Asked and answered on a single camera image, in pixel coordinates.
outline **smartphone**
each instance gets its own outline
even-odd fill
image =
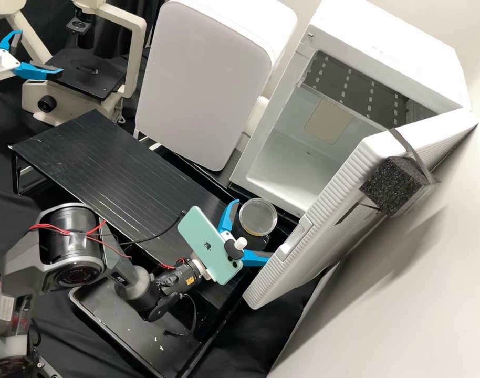
[[[198,206],[193,206],[177,225],[179,233],[219,285],[225,285],[243,267],[228,259],[224,239]]]

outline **white cap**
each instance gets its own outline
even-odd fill
[[[243,250],[247,246],[247,240],[244,237],[238,238],[235,242],[235,248]]]

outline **sticker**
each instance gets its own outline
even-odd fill
[[[0,320],[11,321],[13,318],[14,298],[0,293]]]

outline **cable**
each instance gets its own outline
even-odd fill
[[[168,231],[170,231],[173,226],[175,226],[177,224],[178,221],[181,220],[181,218],[186,215],[186,212],[183,210],[180,212],[180,214],[177,216],[177,219],[173,221],[173,223],[168,226],[168,228],[166,230],[164,230],[163,232],[157,234],[157,235],[154,235],[154,236],[151,236],[147,239],[143,239],[143,240],[136,240],[136,241],[127,241],[126,243],[119,243],[120,246],[123,246],[123,245],[132,245],[132,244],[138,244],[138,243],[145,243],[145,242],[148,242],[150,240],[153,240],[153,239],[156,239],[156,238],[159,238],[161,235],[163,234],[166,234]]]
[[[112,250],[113,250],[114,252],[116,252],[119,256],[121,256],[121,257],[126,257],[126,258],[129,258],[129,259],[131,260],[131,256],[122,254],[121,252],[119,252],[118,250],[116,250],[114,247],[112,247],[110,244],[107,244],[107,243],[105,243],[104,241],[101,241],[101,240],[92,238],[91,236],[86,236],[86,239],[91,240],[92,242],[100,243],[100,244],[106,246],[107,248],[112,249]]]
[[[191,328],[189,329],[188,333],[178,333],[178,332],[173,332],[173,331],[163,331],[163,335],[170,335],[170,336],[191,336],[194,332],[194,329],[196,328],[196,318],[198,317],[198,310],[196,309],[196,303],[194,303],[193,298],[189,294],[180,294],[181,299],[184,297],[189,298],[191,303],[193,304],[193,324],[191,325]]]
[[[70,235],[69,230],[64,230],[62,228],[56,227],[55,225],[52,225],[52,224],[49,224],[49,223],[37,223],[37,224],[33,225],[32,227],[30,227],[28,229],[28,231],[34,231],[34,230],[40,229],[40,228],[53,229],[53,230],[58,231],[59,233],[61,233],[63,235]]]
[[[102,227],[102,226],[105,224],[105,222],[106,222],[105,219],[102,220],[98,226],[92,228],[90,231],[87,231],[87,232],[86,232],[86,235],[89,235],[89,234],[94,233],[96,230],[98,230],[100,227]]]
[[[32,227],[30,227],[30,228],[28,229],[28,231],[35,231],[35,230],[37,230],[37,229],[45,229],[45,230],[48,230],[48,231],[52,231],[52,232],[59,233],[59,234],[64,235],[64,236],[69,236],[69,235],[70,235],[70,231],[68,231],[68,230],[63,230],[63,229],[61,229],[61,228],[58,228],[58,227],[56,227],[56,226],[49,225],[49,224],[36,224],[36,225],[33,225]],[[88,233],[86,233],[86,239],[91,240],[92,242],[100,243],[100,244],[106,246],[107,248],[112,249],[114,252],[116,252],[116,253],[117,253],[119,256],[121,256],[121,257],[126,257],[126,258],[131,259],[131,256],[128,256],[128,255],[125,255],[125,254],[119,252],[119,251],[116,250],[114,247],[112,247],[110,244],[107,244],[107,243],[105,243],[104,241],[95,239],[95,238],[91,237],[90,235],[93,235],[93,234],[88,234]]]
[[[40,333],[40,327],[37,324],[37,320],[32,318],[32,324],[34,325],[35,332],[37,332],[37,342],[34,343],[34,347],[38,347],[42,342],[42,334]]]
[[[116,234],[88,234],[88,236],[112,236],[119,244],[119,237]]]
[[[184,264],[186,262],[185,258],[184,257],[179,257],[177,259],[177,263],[180,261],[181,264]],[[164,269],[175,269],[175,266],[173,265],[168,265],[168,264],[164,264],[162,262],[160,262],[158,264],[160,267],[164,268]]]

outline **petri dish lid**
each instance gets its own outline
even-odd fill
[[[265,236],[277,225],[275,207],[263,198],[252,198],[247,201],[238,214],[243,229],[254,236]]]

